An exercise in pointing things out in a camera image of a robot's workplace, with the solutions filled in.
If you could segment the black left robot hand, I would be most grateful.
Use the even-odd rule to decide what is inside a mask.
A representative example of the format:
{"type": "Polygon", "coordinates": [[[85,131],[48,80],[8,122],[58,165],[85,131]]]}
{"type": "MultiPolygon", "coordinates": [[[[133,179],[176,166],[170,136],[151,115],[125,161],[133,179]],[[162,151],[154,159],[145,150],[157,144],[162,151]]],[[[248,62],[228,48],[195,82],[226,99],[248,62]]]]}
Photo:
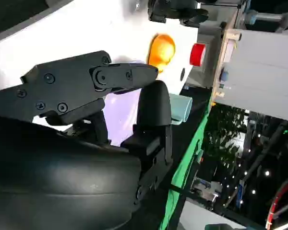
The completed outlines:
{"type": "Polygon", "coordinates": [[[209,13],[198,8],[200,0],[149,0],[148,18],[152,22],[166,23],[167,19],[177,19],[186,27],[198,28],[209,13]]]}

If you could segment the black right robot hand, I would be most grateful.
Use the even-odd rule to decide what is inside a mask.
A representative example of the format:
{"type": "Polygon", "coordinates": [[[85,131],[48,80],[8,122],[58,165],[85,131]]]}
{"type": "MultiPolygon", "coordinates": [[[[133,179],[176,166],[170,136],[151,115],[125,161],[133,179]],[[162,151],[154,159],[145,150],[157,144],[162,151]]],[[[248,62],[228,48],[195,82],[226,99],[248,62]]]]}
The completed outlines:
{"type": "Polygon", "coordinates": [[[35,65],[0,90],[0,230],[115,230],[172,165],[158,69],[105,51],[35,65]],[[112,146],[104,97],[140,90],[133,134],[112,146]]]}

